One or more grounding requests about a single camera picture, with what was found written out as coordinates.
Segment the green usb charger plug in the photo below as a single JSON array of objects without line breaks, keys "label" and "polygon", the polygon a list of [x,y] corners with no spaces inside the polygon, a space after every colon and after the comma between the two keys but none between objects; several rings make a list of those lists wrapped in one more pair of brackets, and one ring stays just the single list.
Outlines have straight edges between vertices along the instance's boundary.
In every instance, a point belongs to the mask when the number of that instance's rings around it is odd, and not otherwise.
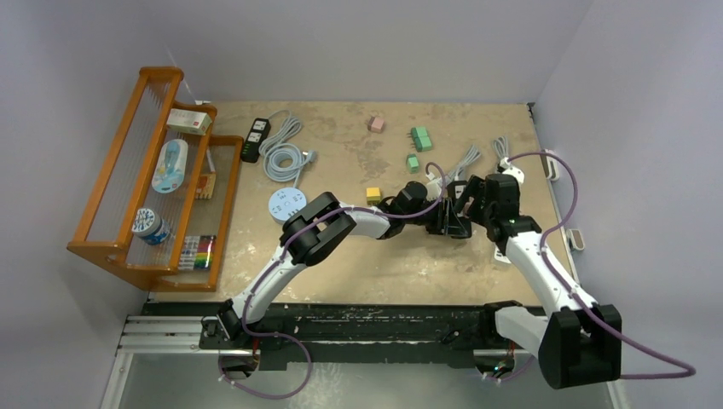
[{"label": "green usb charger plug", "polygon": [[429,134],[425,126],[416,126],[410,129],[410,135],[414,141],[428,139]]}]

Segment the yellow usb charger plug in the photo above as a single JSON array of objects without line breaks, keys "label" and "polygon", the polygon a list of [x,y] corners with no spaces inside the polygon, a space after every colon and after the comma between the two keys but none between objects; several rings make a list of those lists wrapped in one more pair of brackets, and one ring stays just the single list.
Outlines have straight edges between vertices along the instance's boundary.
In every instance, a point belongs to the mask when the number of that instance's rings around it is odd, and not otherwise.
[{"label": "yellow usb charger plug", "polygon": [[382,192],[379,187],[366,188],[366,202],[370,206],[378,205],[382,200]]}]

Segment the pink usb charger plug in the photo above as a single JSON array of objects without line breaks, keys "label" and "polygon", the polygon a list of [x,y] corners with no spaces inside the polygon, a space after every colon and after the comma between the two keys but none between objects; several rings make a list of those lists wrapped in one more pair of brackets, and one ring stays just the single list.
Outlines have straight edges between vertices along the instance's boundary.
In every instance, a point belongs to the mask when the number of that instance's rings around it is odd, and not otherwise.
[{"label": "pink usb charger plug", "polygon": [[367,121],[367,130],[380,134],[385,129],[385,120],[379,116],[373,116]]}]

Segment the round blue power socket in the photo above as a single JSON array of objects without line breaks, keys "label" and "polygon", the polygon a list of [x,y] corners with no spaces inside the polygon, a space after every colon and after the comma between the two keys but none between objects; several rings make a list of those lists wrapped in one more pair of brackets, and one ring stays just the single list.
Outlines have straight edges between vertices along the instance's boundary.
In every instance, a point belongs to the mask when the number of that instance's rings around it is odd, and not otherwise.
[{"label": "round blue power socket", "polygon": [[268,211],[272,219],[283,225],[307,205],[303,192],[295,187],[283,187],[269,198]]}]

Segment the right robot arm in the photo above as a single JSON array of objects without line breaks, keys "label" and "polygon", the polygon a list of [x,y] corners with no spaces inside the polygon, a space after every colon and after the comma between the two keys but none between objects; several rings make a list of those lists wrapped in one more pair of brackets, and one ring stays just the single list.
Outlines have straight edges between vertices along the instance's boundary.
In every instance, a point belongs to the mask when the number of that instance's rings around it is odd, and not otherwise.
[{"label": "right robot arm", "polygon": [[502,307],[481,320],[481,340],[498,347],[511,340],[538,361],[554,389],[606,383],[622,371],[622,316],[601,304],[566,272],[545,243],[540,226],[520,212],[520,186],[510,175],[471,176],[454,210],[485,228],[487,237],[527,280],[546,316],[521,306]]}]

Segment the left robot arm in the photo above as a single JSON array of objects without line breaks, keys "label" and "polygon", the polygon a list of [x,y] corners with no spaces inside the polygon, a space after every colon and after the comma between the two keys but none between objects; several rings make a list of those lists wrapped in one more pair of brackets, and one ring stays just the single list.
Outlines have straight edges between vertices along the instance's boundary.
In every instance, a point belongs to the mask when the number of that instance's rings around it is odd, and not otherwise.
[{"label": "left robot arm", "polygon": [[469,239],[471,224],[454,209],[465,187],[465,181],[451,181],[429,200],[426,186],[411,181],[396,196],[370,207],[352,206],[330,192],[322,193],[283,224],[279,246],[262,272],[218,309],[222,339],[235,349],[249,345],[253,324],[290,281],[326,260],[349,236],[391,239],[414,225],[428,234]]}]

